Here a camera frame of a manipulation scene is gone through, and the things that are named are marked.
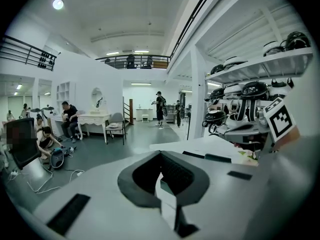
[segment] white helmet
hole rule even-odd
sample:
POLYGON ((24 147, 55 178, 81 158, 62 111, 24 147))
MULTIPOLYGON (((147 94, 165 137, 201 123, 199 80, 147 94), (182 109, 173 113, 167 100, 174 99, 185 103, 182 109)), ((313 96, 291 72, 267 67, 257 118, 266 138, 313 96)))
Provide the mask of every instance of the white helmet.
POLYGON ((277 82, 272 79, 272 86, 269 87, 269 100, 273 101, 277 97, 284 98, 291 91, 291 87, 285 82, 277 82))
POLYGON ((264 57, 272 54, 281 53, 283 51, 284 51, 284 48, 281 47, 280 43, 277 41, 272 41, 265 44, 262 49, 264 57))
POLYGON ((244 84, 232 84, 224 89, 225 99, 237 99, 241 95, 244 84))
POLYGON ((238 114, 233 113, 226 119, 225 124, 229 129, 233 129, 239 127, 240 125, 248 123, 248 117, 246 115, 243 116, 243 119, 241 121, 237 121, 237 117, 238 114))
POLYGON ((244 58, 237 57, 237 56, 234 56, 234 57, 231 57, 231 58, 227 58, 225 60, 225 62, 223 63, 223 69, 224 70, 228 70, 233 66, 236 66, 236 65, 239 65, 239 64, 242 64, 242 63, 245 63, 245 62, 248 62, 248 61, 246 59, 244 59, 244 58))

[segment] white chair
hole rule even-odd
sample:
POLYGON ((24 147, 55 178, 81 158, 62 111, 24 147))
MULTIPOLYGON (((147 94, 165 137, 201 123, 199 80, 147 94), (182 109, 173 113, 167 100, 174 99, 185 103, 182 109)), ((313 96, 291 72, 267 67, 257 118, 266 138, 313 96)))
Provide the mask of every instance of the white chair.
POLYGON ((109 127, 107 126, 105 128, 105 131, 106 131, 106 144, 108 145, 108 132, 110 132, 110 135, 111 135, 111 138, 113 139, 113 135, 112 135, 112 131, 122 131, 122 143, 123 145, 125 144, 125 140, 124 140, 124 137, 125 139, 127 139, 127 135, 126 135, 126 129, 125 129, 125 119, 123 117, 123 115, 121 113, 114 113, 111 118, 109 119, 109 123, 118 123, 119 124, 119 127, 117 128, 112 128, 112 127, 109 127))
POLYGON ((144 119, 146 119, 146 122, 149 123, 149 115, 148 114, 143 114, 142 115, 142 122, 145 122, 144 119))

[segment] jeans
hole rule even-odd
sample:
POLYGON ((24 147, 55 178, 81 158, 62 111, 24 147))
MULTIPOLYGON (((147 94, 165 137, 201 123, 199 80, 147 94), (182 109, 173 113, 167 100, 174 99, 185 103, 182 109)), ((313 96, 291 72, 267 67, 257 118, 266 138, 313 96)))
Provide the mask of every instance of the jeans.
POLYGON ((180 126, 180 124, 181 124, 180 111, 176 113, 176 124, 178 126, 180 126))
POLYGON ((71 133, 72 133, 72 137, 75 137, 76 136, 76 127, 77 126, 78 126, 78 122, 64 121, 61 124, 64 136, 66 136, 67 138, 70 138, 70 135, 68 133, 68 128, 70 128, 71 133))

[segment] black pole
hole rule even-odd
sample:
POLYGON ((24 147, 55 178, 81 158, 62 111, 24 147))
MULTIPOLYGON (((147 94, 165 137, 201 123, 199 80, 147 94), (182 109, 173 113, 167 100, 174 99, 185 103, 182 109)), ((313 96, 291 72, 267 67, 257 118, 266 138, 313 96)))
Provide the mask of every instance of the black pole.
POLYGON ((189 116, 189 125, 188 125, 188 135, 186 136, 186 140, 189 139, 189 130, 190 130, 190 120, 191 120, 191 113, 189 112, 190 115, 189 116))

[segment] white vanity table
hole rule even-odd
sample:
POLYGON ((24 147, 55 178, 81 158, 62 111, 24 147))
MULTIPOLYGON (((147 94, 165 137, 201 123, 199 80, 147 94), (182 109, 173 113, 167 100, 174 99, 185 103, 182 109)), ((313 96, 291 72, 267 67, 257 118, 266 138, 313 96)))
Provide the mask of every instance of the white vanity table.
POLYGON ((106 137, 106 121, 109 120, 110 114, 103 110, 91 110, 89 113, 78 115, 78 128, 80 132, 80 140, 83 139, 81 125, 85 125, 87 135, 89 134, 88 125, 102 126, 104 142, 107 143, 106 137))

